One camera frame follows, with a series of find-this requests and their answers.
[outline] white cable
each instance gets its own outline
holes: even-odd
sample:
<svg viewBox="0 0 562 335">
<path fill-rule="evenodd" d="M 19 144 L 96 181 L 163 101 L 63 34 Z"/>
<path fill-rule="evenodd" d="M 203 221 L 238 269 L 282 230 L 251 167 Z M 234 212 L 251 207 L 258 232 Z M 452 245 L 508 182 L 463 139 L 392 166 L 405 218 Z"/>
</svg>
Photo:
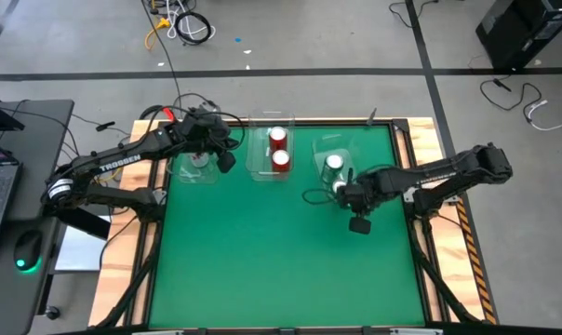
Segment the white cable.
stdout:
<svg viewBox="0 0 562 335">
<path fill-rule="evenodd" d="M 180 13 L 179 13 L 180 8 L 177 9 L 177 10 L 169 10 L 169 1 L 178 1 L 178 5 L 180 6 L 181 11 L 182 11 L 183 13 L 186 12 L 186 8 L 185 8 L 184 5 L 182 4 L 181 0 L 167 0 L 167 1 L 166 1 L 167 20 L 169 21 L 169 29 L 167 29 L 167 37 L 173 39 L 173 38 L 178 37 L 178 33 L 176 32 L 175 24 L 176 24 L 176 19 L 177 19 L 178 16 L 180 15 Z M 184 31 L 184 29 L 183 29 L 183 24 L 182 24 L 182 27 L 180 27 L 180 31 L 181 31 L 182 33 L 184 33 L 184 34 L 190 35 L 190 38 L 192 38 L 192 39 L 194 39 L 193 34 L 198 34 L 198 33 L 204 31 L 204 30 L 207 28 L 207 27 L 202 27 L 202 28 L 200 28 L 200 29 L 197 30 L 197 31 L 191 31 L 191 30 L 190 30 L 190 20 L 189 20 L 189 18 L 188 18 L 188 17 L 185 17 L 185 18 L 183 18 L 183 21 L 185 21 L 185 23 L 186 23 L 186 29 L 188 29 L 188 30 L 187 30 L 187 31 Z M 208 37 L 208 39 L 213 38 L 213 36 L 214 36 L 215 33 L 217 32 L 217 30 L 215 29 L 215 26 L 213 26 L 213 25 L 210 26 L 210 29 L 211 29 L 212 32 L 211 32 L 210 36 Z"/>
<path fill-rule="evenodd" d="M 543 100 L 540 103 L 536 103 L 536 104 L 532 104 L 531 105 L 531 109 L 529 110 L 529 113 L 527 114 L 527 118 L 529 119 L 529 122 L 531 123 L 531 125 L 541 131 L 550 131 L 550 130 L 555 130 L 555 129 L 560 129 L 562 128 L 562 124 L 558 125 L 558 126 L 553 126 L 553 127 L 548 127 L 548 128 L 542 128 L 542 127 L 537 127 L 535 126 L 535 124 L 533 123 L 533 120 L 531 119 L 531 115 L 533 114 L 533 112 L 535 112 L 538 108 L 542 107 L 543 105 L 545 105 L 546 103 L 548 103 L 548 100 Z"/>
</svg>

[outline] desk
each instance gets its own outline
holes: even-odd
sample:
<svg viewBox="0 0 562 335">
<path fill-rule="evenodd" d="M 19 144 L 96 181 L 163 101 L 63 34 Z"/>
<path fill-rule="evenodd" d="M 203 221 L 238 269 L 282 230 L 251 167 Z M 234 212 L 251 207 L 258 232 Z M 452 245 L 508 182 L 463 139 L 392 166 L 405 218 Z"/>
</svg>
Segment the desk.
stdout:
<svg viewBox="0 0 562 335">
<path fill-rule="evenodd" d="M 0 107 L 14 109 L 17 104 L 3 102 Z M 26 101 L 19 111 L 54 117 L 68 124 L 73 107 L 71 100 Z M 39 116 L 15 114 L 15 118 L 25 129 L 7 132 L 0 141 L 0 146 L 11 151 L 23 164 L 6 222 L 0 231 L 0 335 L 27 333 L 33 316 L 45 311 L 46 294 L 51 285 L 51 275 L 47 275 L 47 271 L 60 227 L 55 218 L 41 218 L 39 198 L 45 190 L 45 180 L 56 166 L 66 130 L 57 122 Z M 19 236 L 31 229 L 43 234 L 42 261 L 36 271 L 24 274 L 14 264 L 13 250 Z"/>
<path fill-rule="evenodd" d="M 308 136 L 315 136 L 312 134 L 307 135 L 308 132 L 312 131 L 303 129 L 344 127 L 346 130 L 356 131 L 359 134 L 358 136 L 370 136 L 362 135 L 364 134 L 364 123 L 365 120 L 363 119 L 307 119 L 297 121 L 297 124 L 300 126 L 296 127 L 296 139 L 302 137 L 305 139 L 305 143 L 300 143 L 299 140 L 296 140 L 296 162 L 298 162 L 298 159 L 306 160 L 308 153 L 311 151 L 311 139 Z M 148 122 L 137 121 L 132 131 L 133 139 L 139 138 L 147 126 Z M 406 168 L 412 164 L 413 156 L 415 156 L 417 164 L 431 162 L 440 159 L 442 156 L 431 118 L 378 120 L 377 126 L 384 127 L 387 135 L 374 136 L 378 138 L 387 136 L 388 140 L 381 141 L 378 145 L 381 148 L 385 146 L 382 150 L 384 153 L 389 154 L 384 156 L 382 154 L 370 155 L 369 161 L 364 161 L 362 164 L 372 166 L 379 163 L 394 164 L 400 161 L 401 166 Z M 241 149 L 237 151 L 237 158 L 236 166 L 230 174 L 220 176 L 220 180 L 215 185 L 183 184 L 182 186 L 177 185 L 179 182 L 175 181 L 175 177 L 171 178 L 169 184 L 164 185 L 165 188 L 169 188 L 170 194 L 167 200 L 167 218 L 164 226 L 165 231 L 161 245 L 162 254 L 159 257 L 157 276 L 151 280 L 145 280 L 143 286 L 140 287 L 134 301 L 133 313 L 128 317 L 128 321 L 131 324 L 149 322 L 149 325 L 154 328 L 341 327 L 356 325 L 387 326 L 395 324 L 416 326 L 423 323 L 424 320 L 455 318 L 444 306 L 442 300 L 436 296 L 434 286 L 429 279 L 413 264 L 410 253 L 407 254 L 405 252 L 407 249 L 404 247 L 408 246 L 408 230 L 405 229 L 406 219 L 404 215 L 407 215 L 407 213 L 404 213 L 400 200 L 383 205 L 377 210 L 378 213 L 375 212 L 376 214 L 374 214 L 380 216 L 371 217 L 371 219 L 376 222 L 381 221 L 382 217 L 387 218 L 389 215 L 391 217 L 400 216 L 402 224 L 393 224 L 392 226 L 387 224 L 386 226 L 391 226 L 387 230 L 381 224 L 373 223 L 373 233 L 369 236 L 349 233 L 346 220 L 349 217 L 349 213 L 341 212 L 340 214 L 339 212 L 333 212 L 333 215 L 341 215 L 341 219 L 337 222 L 344 222 L 342 227 L 340 227 L 341 236 L 328 235 L 321 236 L 318 239 L 320 244 L 322 240 L 328 242 L 330 238 L 341 237 L 341 239 L 335 241 L 336 246 L 334 247 L 343 248 L 343 252 L 335 252 L 332 257 L 325 258 L 327 254 L 320 253 L 321 250 L 326 252 L 333 250 L 330 246 L 320 247 L 318 245 L 305 248 L 303 240 L 299 246 L 288 245 L 287 250 L 289 251 L 282 252 L 279 246 L 274 246 L 279 241 L 272 240 L 268 234 L 271 232 L 271 229 L 274 231 L 274 229 L 280 226 L 286 229 L 291 222 L 288 222 L 288 225 L 281 224 L 264 229 L 259 226 L 259 224 L 262 225 L 259 218 L 262 218 L 265 214 L 258 209 L 263 208 L 263 206 L 255 206 L 252 209 L 253 215 L 240 214 L 240 211 L 249 213 L 249 203 L 258 203 L 259 195 L 272 194 L 269 193 L 271 188 L 278 188 L 275 192 L 286 192 L 283 191 L 284 183 L 268 183 L 266 186 L 258 183 L 258 186 L 250 184 L 250 182 L 256 182 L 251 181 L 247 177 L 248 174 L 244 168 L 243 160 L 245 154 L 241 153 Z M 151 165 L 151 162 L 140 162 L 126 167 L 121 187 L 135 189 L 146 186 L 149 182 Z M 302 173 L 309 172 L 298 172 L 296 168 L 291 172 L 292 177 L 290 181 L 285 183 L 285 186 L 292 187 L 293 190 L 291 192 L 293 194 L 297 193 L 299 200 L 296 201 L 294 198 L 291 198 L 291 200 L 288 200 L 288 204 L 294 207 L 306 206 L 302 203 L 299 194 L 307 187 L 297 190 L 296 184 L 292 184 L 291 180 L 292 178 L 300 179 Z M 162 185 L 165 162 L 161 162 L 158 167 L 154 167 L 154 170 L 156 171 L 155 185 Z M 242 192 L 237 190 L 238 185 L 240 185 L 239 188 L 244 189 L 243 191 L 248 194 L 242 194 L 242 196 L 248 199 L 245 208 L 239 208 L 238 199 L 229 197 L 229 195 L 233 197 L 234 194 L 239 195 Z M 234 188 L 235 192 L 230 193 L 230 188 Z M 217 213 L 213 212 L 206 213 L 204 208 L 201 211 L 194 210 L 194 208 L 204 206 L 200 202 L 206 198 L 218 200 L 218 203 L 226 200 L 235 206 L 228 208 L 227 205 L 221 205 L 220 208 L 213 208 L 212 211 L 230 212 L 236 209 L 235 218 L 239 216 L 240 221 L 250 220 L 250 223 L 254 225 L 249 227 L 238 226 L 239 219 L 233 219 L 230 220 L 230 225 L 235 230 L 238 230 L 239 233 L 230 231 L 229 227 L 225 225 L 219 225 L 217 229 L 209 230 L 209 226 L 217 226 L 216 222 L 209 220 L 209 217 L 221 219 L 222 216 L 218 216 Z M 299 211 L 310 210 L 313 209 L 299 208 Z M 497 319 L 491 304 L 492 299 L 489 295 L 487 279 L 481 264 L 481 253 L 475 239 L 473 222 L 469 215 L 467 204 L 461 200 L 454 206 L 443 206 L 440 213 L 445 217 L 458 221 L 461 227 L 440 218 L 431 219 L 433 238 L 420 238 L 422 247 L 430 259 L 434 259 L 437 262 L 443 278 L 468 311 L 479 318 L 496 323 Z M 182 217 L 187 218 L 191 222 L 202 221 L 202 224 L 189 225 L 182 220 Z M 131 218 L 132 213 L 114 218 L 110 235 L 117 233 Z M 267 220 L 274 220 L 274 218 L 268 217 Z M 415 221 L 414 226 L 415 232 L 412 232 L 412 234 L 422 237 L 422 223 Z M 329 228 L 333 232 L 339 231 L 334 229 Z M 142 236 L 139 236 L 140 231 L 139 224 L 134 222 L 106 250 L 89 325 L 94 325 L 101 321 L 126 288 L 135 258 L 133 250 L 137 249 L 139 241 L 142 240 Z M 153 242 L 154 227 L 150 226 L 144 231 L 146 231 L 146 240 L 143 245 L 143 252 L 146 255 Z M 249 235 L 252 234 L 251 232 L 256 232 L 254 234 L 258 238 L 250 240 Z M 313 235 L 324 234 L 324 230 L 318 230 L 317 232 Z M 287 231 L 275 231 L 275 233 L 279 236 L 287 233 Z M 381 233 L 390 235 L 392 237 L 389 240 L 391 243 L 383 241 L 384 243 L 382 244 Z M 214 248 L 210 248 L 209 245 L 205 246 L 193 242 L 193 239 L 194 241 L 201 240 L 202 242 L 207 242 L 209 240 L 203 239 L 203 237 L 208 235 L 212 237 L 212 240 L 219 243 L 217 246 L 219 251 L 213 251 Z M 232 238 L 225 242 L 225 237 Z M 316 244 L 315 242 L 315 239 L 311 239 L 310 245 Z M 271 245 L 271 248 L 275 248 L 275 252 L 267 253 L 267 244 Z M 387 245 L 392 245 L 391 252 L 383 253 L 383 250 L 387 250 L 384 248 Z M 249 253 L 251 248 L 258 250 L 264 259 L 251 257 Z M 355 258 L 351 258 L 355 255 L 354 248 L 365 248 L 360 250 L 363 254 L 359 256 L 364 259 L 360 264 L 354 263 L 353 260 Z M 292 254 L 295 250 L 299 251 L 303 257 Z M 316 252 L 320 253 L 317 256 L 318 261 L 313 261 L 311 253 L 315 254 Z M 184 254 L 192 255 L 192 257 L 182 258 L 181 255 Z M 345 258 L 351 259 L 347 261 L 338 260 L 341 258 L 341 255 L 348 255 Z M 244 257 L 253 266 L 259 266 L 266 275 L 254 269 L 238 268 L 238 265 L 242 264 L 238 260 L 241 257 Z M 379 262 L 380 265 L 373 264 L 374 266 L 370 266 L 370 262 L 373 261 L 374 257 L 381 260 Z M 225 271 L 223 269 L 225 262 L 222 262 L 221 258 L 224 258 L 233 267 Z M 271 262 L 278 266 L 281 271 L 272 273 Z M 355 279 L 360 274 L 357 272 L 358 266 L 367 269 L 364 274 L 369 276 L 370 281 L 363 280 L 361 275 Z M 300 281 L 303 284 L 303 288 L 284 285 L 284 283 L 297 280 L 296 276 L 288 275 L 290 267 L 293 267 L 299 275 L 308 276 L 310 279 L 302 279 Z M 313 267 L 318 267 L 317 274 L 312 272 Z M 330 275 L 328 270 L 333 267 L 337 267 L 340 271 L 335 275 Z M 226 280 L 233 281 L 234 286 L 232 288 L 224 288 L 223 286 L 225 285 L 223 283 L 226 283 Z M 353 282 L 354 284 L 346 286 L 346 282 Z M 263 283 L 273 283 L 271 285 L 275 285 L 275 288 L 279 288 L 279 291 L 275 291 L 273 286 L 267 287 L 268 284 L 263 285 Z M 323 288 L 350 289 L 352 294 L 337 295 L 337 292 L 325 291 Z M 366 288 L 377 303 L 374 307 L 378 309 L 379 313 L 366 313 L 366 310 L 372 307 L 372 301 L 367 298 L 366 292 L 361 290 Z M 268 294 L 269 297 L 263 299 L 256 297 L 250 291 L 251 289 L 259 297 L 262 294 Z M 294 299 L 294 301 L 291 301 L 286 297 L 291 294 L 295 297 L 304 297 L 304 300 Z M 338 314 L 335 313 L 336 311 L 333 312 L 331 310 L 318 314 L 312 313 L 313 309 L 324 309 L 328 305 L 333 306 L 335 309 L 345 307 L 341 306 L 342 302 L 333 300 L 333 297 L 338 297 L 337 299 L 340 299 L 342 302 L 347 300 L 348 303 L 356 303 L 357 306 L 351 307 L 359 312 L 357 317 L 355 315 L 349 316 L 345 313 Z M 220 304 L 215 306 L 218 298 L 225 299 L 221 299 Z M 266 306 L 263 304 L 263 302 L 270 300 L 276 303 L 270 303 Z M 229 301 L 235 301 L 236 304 L 230 304 Z M 253 306 L 245 304 L 244 302 L 246 301 L 259 303 L 259 308 L 254 309 Z M 312 304 L 312 301 L 321 302 L 322 305 L 316 306 Z M 290 313 L 289 306 L 292 303 L 293 309 L 297 308 L 297 304 L 302 304 L 306 308 L 298 309 L 300 313 L 297 314 Z M 228 313 L 234 317 L 226 319 L 226 312 L 224 312 L 223 308 L 232 308 L 232 306 L 236 306 L 236 310 Z M 391 314 L 392 308 L 400 309 L 401 313 Z M 275 310 L 273 315 L 276 316 L 268 317 L 266 311 L 262 309 Z M 213 314 L 204 315 L 206 310 Z M 305 316 L 306 318 L 301 318 L 301 315 L 304 314 L 307 315 Z"/>
</svg>

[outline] green light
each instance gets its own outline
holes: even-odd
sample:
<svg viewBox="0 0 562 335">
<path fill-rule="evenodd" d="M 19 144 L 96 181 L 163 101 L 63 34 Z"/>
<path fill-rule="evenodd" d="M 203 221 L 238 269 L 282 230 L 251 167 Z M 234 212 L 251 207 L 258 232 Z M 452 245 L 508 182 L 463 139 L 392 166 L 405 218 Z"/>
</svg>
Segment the green light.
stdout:
<svg viewBox="0 0 562 335">
<path fill-rule="evenodd" d="M 31 269 L 20 272 L 27 275 L 36 273 L 37 270 L 39 270 L 39 268 L 41 267 L 41 261 L 41 256 L 39 256 L 39 258 L 37 259 L 37 263 Z"/>
</svg>

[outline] gray floor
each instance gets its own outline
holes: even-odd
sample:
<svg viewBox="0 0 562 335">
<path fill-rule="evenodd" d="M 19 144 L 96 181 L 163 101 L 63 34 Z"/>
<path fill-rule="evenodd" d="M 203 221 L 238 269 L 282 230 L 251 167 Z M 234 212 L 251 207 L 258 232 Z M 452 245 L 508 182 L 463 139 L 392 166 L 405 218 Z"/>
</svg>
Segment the gray floor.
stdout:
<svg viewBox="0 0 562 335">
<path fill-rule="evenodd" d="M 489 67 L 475 27 L 493 0 L 443 0 L 425 7 L 421 29 L 432 66 Z M 166 39 L 176 70 L 282 68 L 420 68 L 415 39 L 373 0 L 198 0 L 197 11 L 217 28 L 201 47 Z M 0 1 L 0 18 L 8 1 Z M 0 74 L 166 71 L 162 48 L 144 49 L 149 24 L 138 2 L 20 0 L 0 37 Z M 252 50 L 247 55 L 243 51 Z M 562 67 L 562 33 L 531 66 Z M 520 109 L 504 112 L 479 92 L 488 76 L 438 76 L 436 82 L 457 150 L 494 141 L 509 156 L 514 177 L 480 186 L 469 196 L 480 244 L 503 324 L 562 328 L 562 130 L 540 132 Z M 487 87 L 502 104 L 518 99 L 524 82 L 550 103 L 535 117 L 562 122 L 562 75 L 517 76 L 514 94 Z M 423 76 L 282 76 L 181 79 L 181 90 L 204 94 L 227 112 L 291 111 L 297 116 L 435 116 Z M 171 79 L 0 82 L 4 100 L 73 99 L 74 112 L 130 128 L 147 106 L 170 103 Z M 189 104 L 196 100 L 187 100 Z M 120 139 L 73 120 L 83 153 Z M 80 329 L 86 324 L 96 276 L 56 280 L 50 303 L 64 318 L 36 318 L 32 333 Z"/>
</svg>

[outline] green mat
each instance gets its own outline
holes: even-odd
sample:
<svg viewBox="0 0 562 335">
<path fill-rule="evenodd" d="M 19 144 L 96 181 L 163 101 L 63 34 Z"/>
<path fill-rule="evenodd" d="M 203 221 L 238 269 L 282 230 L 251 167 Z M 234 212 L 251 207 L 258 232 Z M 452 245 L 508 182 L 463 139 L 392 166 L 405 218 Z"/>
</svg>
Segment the green mat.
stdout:
<svg viewBox="0 0 562 335">
<path fill-rule="evenodd" d="M 253 181 L 247 143 L 215 184 L 171 179 L 151 328 L 423 324 L 400 201 L 377 209 L 361 235 L 348 230 L 348 210 L 301 199 L 319 188 L 313 140 L 353 135 L 366 154 L 353 157 L 358 167 L 394 164 L 388 127 L 295 131 L 288 181 Z"/>
</svg>

